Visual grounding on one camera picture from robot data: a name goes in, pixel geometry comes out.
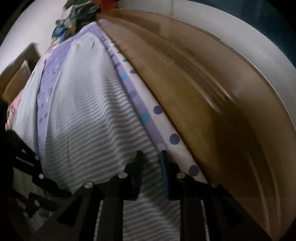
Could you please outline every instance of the gray and white striped fabric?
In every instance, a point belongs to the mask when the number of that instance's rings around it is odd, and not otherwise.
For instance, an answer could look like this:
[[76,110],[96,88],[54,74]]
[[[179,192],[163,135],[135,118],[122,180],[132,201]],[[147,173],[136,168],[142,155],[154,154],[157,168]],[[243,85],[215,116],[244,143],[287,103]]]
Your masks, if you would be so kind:
[[123,171],[145,154],[139,198],[124,202],[124,240],[179,240],[180,203],[166,201],[156,149],[98,38],[75,40],[57,79],[48,114],[45,175],[75,192]]

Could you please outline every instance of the wooden headboard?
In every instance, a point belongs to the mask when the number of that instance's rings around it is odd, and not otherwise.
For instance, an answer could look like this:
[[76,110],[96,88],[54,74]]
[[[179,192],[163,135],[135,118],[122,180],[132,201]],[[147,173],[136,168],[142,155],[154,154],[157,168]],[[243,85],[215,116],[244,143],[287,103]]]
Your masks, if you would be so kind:
[[0,74],[0,96],[3,94],[11,78],[19,70],[25,60],[28,62],[32,72],[40,59],[40,54],[36,49],[35,43],[30,43],[24,51]]

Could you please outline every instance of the bolt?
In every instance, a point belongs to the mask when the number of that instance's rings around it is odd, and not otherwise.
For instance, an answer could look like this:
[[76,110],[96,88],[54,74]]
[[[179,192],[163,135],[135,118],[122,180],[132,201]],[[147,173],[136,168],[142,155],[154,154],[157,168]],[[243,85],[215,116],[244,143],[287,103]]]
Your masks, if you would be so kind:
[[184,177],[186,177],[186,174],[184,172],[179,172],[177,174],[177,178],[183,179]]
[[126,178],[127,176],[128,176],[128,174],[125,173],[125,172],[121,172],[121,173],[118,174],[119,178]]
[[40,203],[39,203],[37,200],[34,201],[34,204],[35,204],[37,207],[40,207]]
[[24,216],[25,216],[26,219],[30,219],[29,215],[26,212],[24,212]]
[[92,188],[94,186],[94,184],[92,183],[92,182],[86,182],[85,184],[84,184],[84,187],[85,188]]
[[215,182],[215,181],[211,182],[211,186],[212,186],[212,188],[217,188],[218,185],[219,185],[219,184],[218,184],[217,182]]

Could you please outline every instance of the blue dot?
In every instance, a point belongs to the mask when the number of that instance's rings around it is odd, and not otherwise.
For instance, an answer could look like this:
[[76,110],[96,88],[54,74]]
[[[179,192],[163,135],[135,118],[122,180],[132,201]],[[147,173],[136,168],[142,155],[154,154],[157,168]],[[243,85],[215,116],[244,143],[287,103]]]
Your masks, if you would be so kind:
[[128,78],[128,75],[127,74],[123,74],[120,77],[121,77],[121,81],[125,81]]
[[189,168],[189,175],[192,176],[192,177],[196,177],[200,172],[200,169],[198,168],[197,165],[192,165],[190,168]]
[[171,134],[170,143],[173,145],[177,145],[180,142],[180,137],[177,134]]
[[140,121],[141,121],[143,124],[147,123],[148,120],[149,120],[149,118],[150,118],[150,115],[149,115],[148,112],[145,112],[145,113],[143,113],[143,114],[140,115]]
[[133,98],[133,97],[135,97],[137,95],[137,92],[136,91],[131,91],[129,93],[129,95],[130,95],[131,98]]
[[153,112],[157,115],[160,115],[163,112],[163,109],[157,105],[153,108]]

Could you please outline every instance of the clothes pile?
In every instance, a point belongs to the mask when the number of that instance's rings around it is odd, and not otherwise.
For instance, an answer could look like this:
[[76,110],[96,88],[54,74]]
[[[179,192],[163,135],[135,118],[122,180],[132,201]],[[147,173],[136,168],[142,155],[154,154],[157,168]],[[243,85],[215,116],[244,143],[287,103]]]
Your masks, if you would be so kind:
[[86,0],[68,0],[64,9],[56,21],[50,48],[74,36],[84,26],[95,21],[96,13],[100,10],[98,3]]

